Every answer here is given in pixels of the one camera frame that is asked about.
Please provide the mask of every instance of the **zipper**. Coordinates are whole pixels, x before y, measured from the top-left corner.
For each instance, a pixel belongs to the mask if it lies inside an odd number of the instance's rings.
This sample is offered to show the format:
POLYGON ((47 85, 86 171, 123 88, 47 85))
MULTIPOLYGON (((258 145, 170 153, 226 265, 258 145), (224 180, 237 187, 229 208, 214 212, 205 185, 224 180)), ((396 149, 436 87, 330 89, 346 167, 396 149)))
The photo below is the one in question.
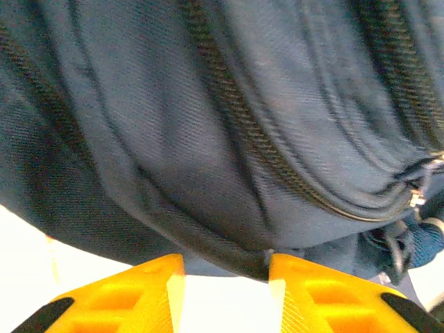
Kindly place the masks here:
MULTIPOLYGON (((185 23, 191 35, 191 40, 195 44, 198 54, 206 67, 206 83, 212 95, 216 99, 221 111, 228 118, 230 125, 233 126, 239 134, 248 153, 253 156, 260 165, 269 170, 276 178, 297 196, 305 198, 310 203, 315 204, 321 209, 333 214, 346 217, 348 219, 365 222, 380 222, 396 219, 406 208, 416 207, 424 203, 422 192, 416 188, 411 188, 407 184, 400 191, 398 197, 390 207, 384 209, 368 209, 347 205, 340 199, 332 200, 325 192, 315 188, 309 181, 303 178, 301 172, 295 171, 279 148, 273 143, 271 136, 262 127, 250 108, 246 98, 241 92, 234 75, 230 72, 223 54, 219 51, 216 41, 211 33, 211 28, 207 23, 203 7, 199 0, 183 0, 180 2, 183 11, 185 23)), ((425 82, 427 76, 425 70, 421 67, 421 82, 425 82)), ((432 122, 427 120, 425 113, 432 111, 438 113, 437 99, 431 99, 430 93, 425 94, 425 89, 419 85, 413 87, 406 74, 400 78, 391 81, 391 84, 399 85, 400 91, 405 92, 405 99, 408 105, 414 105, 413 115, 418 118, 418 123, 422 126, 431 128, 432 122), (427 105, 417 103, 419 101, 428 102, 427 105)))
POLYGON ((78 154, 89 168, 94 168, 94 162, 87 148, 77 120, 65 103, 63 92, 51 84, 31 61, 29 54, 10 36, 3 21, 0 20, 0 52, 9 60, 12 69, 21 78, 37 99, 37 106, 42 114, 55 128, 63 141, 71 150, 78 154))
POLYGON ((361 0, 361 26, 406 134, 433 155, 444 150, 441 100, 401 0, 361 0))

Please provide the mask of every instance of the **blue fabric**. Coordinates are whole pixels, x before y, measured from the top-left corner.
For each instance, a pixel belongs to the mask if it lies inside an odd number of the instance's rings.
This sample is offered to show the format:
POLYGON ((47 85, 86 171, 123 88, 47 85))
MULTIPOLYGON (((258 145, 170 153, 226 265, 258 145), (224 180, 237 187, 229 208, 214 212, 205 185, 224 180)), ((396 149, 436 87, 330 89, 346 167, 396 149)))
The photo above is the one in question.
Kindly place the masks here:
POLYGON ((444 249, 444 237, 435 225, 423 223, 409 227, 413 233, 415 252, 411 268, 421 267, 431 262, 444 249))
MULTIPOLYGON (((385 207, 373 194, 422 152, 404 139, 349 3, 203 3, 239 84, 254 83, 243 88, 246 98, 252 105, 266 101, 267 108, 255 112, 270 119, 262 125, 279 132, 275 144, 291 163, 296 167, 293 155, 300 155, 331 191, 351 203, 385 207), (361 156, 333 113, 357 117, 352 125, 358 139, 386 167, 361 156)), ((166 234, 166 223, 174 224, 174 232, 188 230, 189 223, 173 221, 172 214, 159 222, 154 214, 159 210, 152 207, 162 189, 175 209, 170 212, 180 210, 193 225, 252 253, 302 248, 306 259, 362 277, 391 264, 389 252, 357 235, 385 223, 328 214, 241 153, 201 82, 198 55, 174 4, 17 0, 3 1, 0 8, 18 44, 42 75, 60 86, 94 156, 88 169, 2 62, 0 155, 8 159, 0 159, 0 203, 29 223, 65 243, 131 264, 170 252, 189 254, 205 242, 185 259, 187 271, 219 274, 198 255, 221 253, 226 242, 193 241, 198 232, 181 241, 166 234), (388 258, 383 265, 381 257, 388 258)), ((442 17, 442 11, 433 12, 442 17)), ((425 26, 415 22, 414 28, 425 26)), ((424 44, 426 37, 418 41, 424 44)), ((443 183, 437 182, 439 189, 443 183)), ((418 239, 435 239, 431 230, 419 228, 418 239)), ((427 251, 425 246, 418 258, 434 257, 427 251)), ((212 262, 226 261, 219 259, 212 262)))

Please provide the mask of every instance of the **black rubber edge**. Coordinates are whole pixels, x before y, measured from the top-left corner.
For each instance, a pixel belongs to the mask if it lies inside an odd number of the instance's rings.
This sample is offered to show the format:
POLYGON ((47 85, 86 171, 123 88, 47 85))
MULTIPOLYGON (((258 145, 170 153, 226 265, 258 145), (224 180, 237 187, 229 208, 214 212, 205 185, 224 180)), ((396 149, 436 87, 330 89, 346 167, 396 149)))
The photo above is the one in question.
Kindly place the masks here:
POLYGON ((444 325, 419 305, 392 293, 383 293, 382 300, 420 333, 444 333, 444 325))
POLYGON ((51 302, 38 309, 11 333, 44 333, 74 304, 71 297, 51 302))

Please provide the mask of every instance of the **zipper pull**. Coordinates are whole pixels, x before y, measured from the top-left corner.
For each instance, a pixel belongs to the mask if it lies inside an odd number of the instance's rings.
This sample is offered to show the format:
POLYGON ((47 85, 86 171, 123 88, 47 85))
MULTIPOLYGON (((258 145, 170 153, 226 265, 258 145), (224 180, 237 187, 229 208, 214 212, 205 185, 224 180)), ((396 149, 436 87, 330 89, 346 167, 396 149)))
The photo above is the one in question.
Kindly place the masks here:
POLYGON ((425 204, 424 193, 427 191, 430 185, 430 180, 435 170, 444 167, 444 155, 440 155, 438 158, 430 161, 424 165, 426 171, 422 178, 422 185, 420 189, 411 190, 410 207, 416 208, 425 204))
POLYGON ((422 206, 425 204, 425 198, 420 189, 411 190, 410 207, 416 208, 416 206, 422 206))

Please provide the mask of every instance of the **white surface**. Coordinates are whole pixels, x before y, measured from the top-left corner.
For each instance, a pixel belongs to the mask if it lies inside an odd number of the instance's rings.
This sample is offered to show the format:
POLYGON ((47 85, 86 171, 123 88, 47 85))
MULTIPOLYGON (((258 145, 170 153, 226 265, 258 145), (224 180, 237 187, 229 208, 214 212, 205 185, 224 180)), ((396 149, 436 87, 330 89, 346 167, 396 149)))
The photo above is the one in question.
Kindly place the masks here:
POLYGON ((409 271, 419 301, 429 310, 434 299, 444 293, 444 252, 427 265, 409 271))
MULTIPOLYGON (((0 333, 55 296, 129 268, 46 237, 0 206, 0 333), (54 276, 52 261, 57 264, 54 276)), ((242 277, 187 276, 182 333, 280 331, 266 284, 242 277)))

